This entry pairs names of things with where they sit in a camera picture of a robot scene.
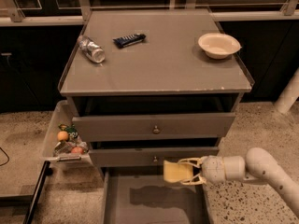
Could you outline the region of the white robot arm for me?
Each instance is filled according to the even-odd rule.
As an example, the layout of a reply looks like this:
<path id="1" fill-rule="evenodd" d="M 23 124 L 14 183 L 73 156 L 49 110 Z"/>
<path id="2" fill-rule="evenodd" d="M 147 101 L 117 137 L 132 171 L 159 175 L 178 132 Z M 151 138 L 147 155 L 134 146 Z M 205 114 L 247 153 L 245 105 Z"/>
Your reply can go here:
<path id="1" fill-rule="evenodd" d="M 182 159 L 178 164 L 199 169 L 196 176 L 182 179 L 180 183 L 183 185 L 200 185 L 206 182 L 218 184 L 225 181 L 267 184 L 299 217 L 299 185 L 265 149 L 251 148 L 245 158 L 204 156 Z"/>

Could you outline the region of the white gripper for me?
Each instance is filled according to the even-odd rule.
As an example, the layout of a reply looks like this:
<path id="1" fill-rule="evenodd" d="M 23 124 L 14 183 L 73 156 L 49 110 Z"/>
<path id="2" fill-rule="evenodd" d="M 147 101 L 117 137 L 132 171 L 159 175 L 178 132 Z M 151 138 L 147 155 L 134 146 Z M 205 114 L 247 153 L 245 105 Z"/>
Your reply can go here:
<path id="1" fill-rule="evenodd" d="M 181 181 L 182 185 L 203 185 L 206 182 L 217 184 L 224 181 L 224 163 L 222 157 L 204 156 L 201 158 L 186 158 L 178 161 L 195 168 L 202 168 L 202 175 L 197 174 Z"/>

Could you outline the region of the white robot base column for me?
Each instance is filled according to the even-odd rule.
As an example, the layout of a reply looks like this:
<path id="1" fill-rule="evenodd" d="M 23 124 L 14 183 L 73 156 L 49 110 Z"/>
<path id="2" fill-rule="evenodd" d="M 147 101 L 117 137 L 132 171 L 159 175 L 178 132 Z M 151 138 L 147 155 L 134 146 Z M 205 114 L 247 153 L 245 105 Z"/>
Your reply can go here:
<path id="1" fill-rule="evenodd" d="M 299 68 L 293 74 L 288 85 L 275 101 L 276 110 L 282 114 L 287 113 L 299 98 Z"/>

